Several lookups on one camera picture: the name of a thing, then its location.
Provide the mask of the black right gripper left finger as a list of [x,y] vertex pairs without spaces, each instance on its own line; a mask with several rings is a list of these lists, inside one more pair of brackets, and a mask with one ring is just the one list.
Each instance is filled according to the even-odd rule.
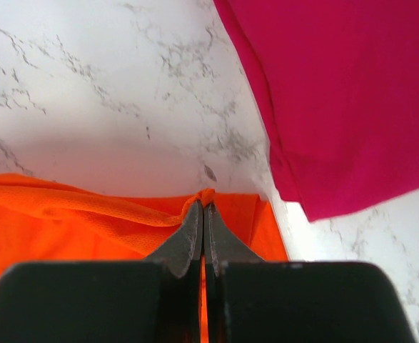
[[29,262],[0,277],[0,342],[199,342],[203,206],[142,260]]

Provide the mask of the orange t shirt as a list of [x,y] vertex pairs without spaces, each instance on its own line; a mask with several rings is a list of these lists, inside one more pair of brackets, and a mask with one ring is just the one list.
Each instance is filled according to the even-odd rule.
[[20,263],[145,259],[182,225],[194,202],[203,206],[199,342],[210,342],[205,208],[214,204],[226,226],[262,259],[284,262],[288,258],[272,207],[256,194],[204,189],[184,197],[125,198],[0,174],[0,277]]

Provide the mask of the magenta t shirt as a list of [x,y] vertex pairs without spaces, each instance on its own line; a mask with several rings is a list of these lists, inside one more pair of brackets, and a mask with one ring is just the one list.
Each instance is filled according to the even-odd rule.
[[419,1],[217,1],[308,220],[419,189]]

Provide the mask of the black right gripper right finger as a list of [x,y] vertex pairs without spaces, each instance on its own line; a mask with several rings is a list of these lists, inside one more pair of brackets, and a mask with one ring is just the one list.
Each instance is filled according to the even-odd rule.
[[366,262],[267,262],[204,211],[210,342],[413,342],[387,275]]

